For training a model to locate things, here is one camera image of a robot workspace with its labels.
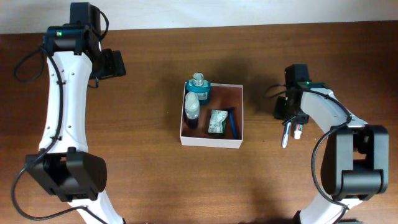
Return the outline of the blue white toothbrush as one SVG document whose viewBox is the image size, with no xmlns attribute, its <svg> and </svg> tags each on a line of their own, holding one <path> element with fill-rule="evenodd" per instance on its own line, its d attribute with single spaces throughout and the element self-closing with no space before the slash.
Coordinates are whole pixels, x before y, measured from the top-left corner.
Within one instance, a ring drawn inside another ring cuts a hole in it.
<svg viewBox="0 0 398 224">
<path fill-rule="evenodd" d="M 284 125 L 284 133 L 282 135 L 282 142 L 281 142 L 281 146 L 283 148 L 287 147 L 291 124 L 292 124 L 291 122 L 288 122 Z"/>
</svg>

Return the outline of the blue disposable razor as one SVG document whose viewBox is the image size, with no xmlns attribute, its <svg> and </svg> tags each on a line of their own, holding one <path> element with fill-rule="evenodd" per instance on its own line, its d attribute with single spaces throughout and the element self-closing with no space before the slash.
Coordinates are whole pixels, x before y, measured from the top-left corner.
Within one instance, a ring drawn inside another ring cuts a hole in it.
<svg viewBox="0 0 398 224">
<path fill-rule="evenodd" d="M 233 132 L 233 137 L 235 140 L 238 140 L 239 138 L 238 138 L 238 133 L 236 130 L 236 125 L 235 125 L 235 120 L 234 120 L 234 115 L 233 115 L 234 108 L 230 107 L 230 108 L 226 108 L 225 110 L 228 112 L 229 120 L 231 123 L 231 129 Z"/>
</svg>

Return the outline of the blue mouthwash bottle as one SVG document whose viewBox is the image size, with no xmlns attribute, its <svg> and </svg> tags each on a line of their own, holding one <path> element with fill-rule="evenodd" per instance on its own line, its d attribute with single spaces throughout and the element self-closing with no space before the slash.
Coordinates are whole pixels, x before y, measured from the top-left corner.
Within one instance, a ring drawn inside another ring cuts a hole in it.
<svg viewBox="0 0 398 224">
<path fill-rule="evenodd" d="M 194 73 L 193 78 L 187 82 L 186 89 L 188 92 L 197 94 L 201 105 L 207 105 L 210 102 L 211 83 L 204 79 L 202 73 Z"/>
</svg>

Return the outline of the clear pump bottle purple liquid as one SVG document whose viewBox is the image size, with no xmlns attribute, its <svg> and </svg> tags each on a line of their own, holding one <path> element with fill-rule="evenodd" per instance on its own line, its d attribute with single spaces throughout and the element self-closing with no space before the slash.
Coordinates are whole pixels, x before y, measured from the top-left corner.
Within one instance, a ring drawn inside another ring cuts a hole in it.
<svg viewBox="0 0 398 224">
<path fill-rule="evenodd" d="M 187 126 L 190 129 L 196 129 L 200 116 L 200 102 L 196 93 L 188 92 L 185 95 L 184 111 Z"/>
</svg>

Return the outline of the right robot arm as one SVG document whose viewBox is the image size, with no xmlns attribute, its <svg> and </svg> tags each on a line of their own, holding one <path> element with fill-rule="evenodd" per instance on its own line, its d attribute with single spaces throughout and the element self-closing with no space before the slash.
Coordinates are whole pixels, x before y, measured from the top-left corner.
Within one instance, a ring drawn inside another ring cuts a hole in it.
<svg viewBox="0 0 398 224">
<path fill-rule="evenodd" d="M 276 93 L 274 118 L 282 121 L 282 147 L 299 139 L 310 119 L 323 131 L 311 155 L 311 175 L 318 191 L 294 223 L 344 223 L 353 207 L 383 194 L 389 177 L 389 134 L 381 125 L 359 119 L 323 82 L 313 82 L 306 64 L 285 68 L 285 90 Z"/>
</svg>

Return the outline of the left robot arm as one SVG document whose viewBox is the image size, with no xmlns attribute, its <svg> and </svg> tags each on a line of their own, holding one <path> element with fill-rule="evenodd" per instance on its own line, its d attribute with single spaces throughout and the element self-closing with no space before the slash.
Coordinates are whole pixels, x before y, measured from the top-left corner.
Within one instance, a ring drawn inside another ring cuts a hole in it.
<svg viewBox="0 0 398 224">
<path fill-rule="evenodd" d="M 40 46 L 49 68 L 47 118 L 39 151 L 26 156 L 24 171 L 85 222 L 123 223 L 105 191 L 106 163 L 89 153 L 85 133 L 89 81 L 126 74 L 120 51 L 101 48 L 104 18 L 96 6 L 73 2 L 69 22 L 47 29 Z"/>
</svg>

